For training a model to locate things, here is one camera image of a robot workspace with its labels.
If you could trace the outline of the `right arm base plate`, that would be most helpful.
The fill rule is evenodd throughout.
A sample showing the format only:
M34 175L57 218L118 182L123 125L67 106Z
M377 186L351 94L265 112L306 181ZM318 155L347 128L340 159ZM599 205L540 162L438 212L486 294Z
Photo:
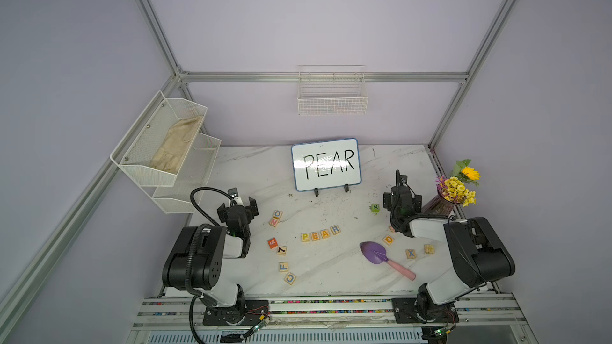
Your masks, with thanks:
M419 298L391 300L396 323L457 323L459 318L453 304L438 305Z

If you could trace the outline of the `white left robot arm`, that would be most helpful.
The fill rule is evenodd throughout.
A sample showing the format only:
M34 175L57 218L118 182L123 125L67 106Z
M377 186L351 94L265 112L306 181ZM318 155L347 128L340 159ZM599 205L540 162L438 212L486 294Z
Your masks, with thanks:
M257 201L237 200L218 207L221 225L188 226L180 232L162 270L167 288L186 291L207 307L240 308L244 291L222 276L225 259L244 259L250 251L250 223L259 215Z

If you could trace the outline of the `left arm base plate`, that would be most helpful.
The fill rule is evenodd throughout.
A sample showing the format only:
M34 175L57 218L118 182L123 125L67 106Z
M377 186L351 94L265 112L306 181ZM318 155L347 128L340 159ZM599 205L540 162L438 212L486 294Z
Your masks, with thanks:
M269 312L269 301L252 299L238 302L233 307L207 309L203 326L254 326Z

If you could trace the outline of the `wooden block orange A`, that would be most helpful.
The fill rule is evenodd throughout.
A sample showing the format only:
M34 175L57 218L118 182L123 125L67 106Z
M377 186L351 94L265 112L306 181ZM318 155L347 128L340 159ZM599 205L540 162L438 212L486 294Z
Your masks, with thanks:
M329 237L331 237L331 233L328 229L324 229L320 232L320 235L323 239L328 239Z

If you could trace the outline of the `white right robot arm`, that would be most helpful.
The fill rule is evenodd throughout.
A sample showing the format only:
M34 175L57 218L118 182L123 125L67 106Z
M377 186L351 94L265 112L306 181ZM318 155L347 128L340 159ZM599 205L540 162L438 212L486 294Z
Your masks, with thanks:
M420 321L443 316L460 297L516 272L512 256L486 218L452 221L444 215L423 214L422 196L412 191L406 175L398 171L395 185L383 195L383 207L390 212L390 225L396 232L435 240L449 249L449 269L418 289L414 315Z

